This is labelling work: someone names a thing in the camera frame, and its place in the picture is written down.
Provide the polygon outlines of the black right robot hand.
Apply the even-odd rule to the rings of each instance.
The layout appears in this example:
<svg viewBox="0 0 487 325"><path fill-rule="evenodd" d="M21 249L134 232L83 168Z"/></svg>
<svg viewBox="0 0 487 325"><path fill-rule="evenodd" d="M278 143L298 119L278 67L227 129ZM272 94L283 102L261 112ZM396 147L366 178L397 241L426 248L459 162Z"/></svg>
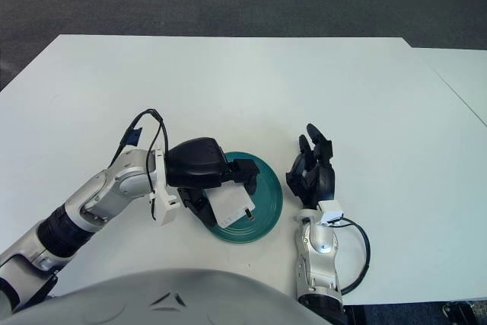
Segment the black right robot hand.
<svg viewBox="0 0 487 325"><path fill-rule="evenodd" d="M336 175L331 164L333 144L312 123L307 124L307 134L314 148L311 148L305 135L299 136L300 153L285 178L302 207L316 209L319 202L334 200Z"/></svg>

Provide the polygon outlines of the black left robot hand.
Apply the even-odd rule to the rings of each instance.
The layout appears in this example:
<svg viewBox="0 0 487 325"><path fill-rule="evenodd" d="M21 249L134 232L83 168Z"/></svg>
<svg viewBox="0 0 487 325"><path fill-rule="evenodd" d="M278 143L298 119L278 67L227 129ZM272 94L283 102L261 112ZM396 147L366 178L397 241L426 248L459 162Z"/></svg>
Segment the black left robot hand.
<svg viewBox="0 0 487 325"><path fill-rule="evenodd" d="M228 161L214 138L202 137L180 143L166 153L167 184L177 189L180 198L205 226L218 220L205 191L223 183L241 183L249 195L257 188L259 168L251 159Z"/></svg>

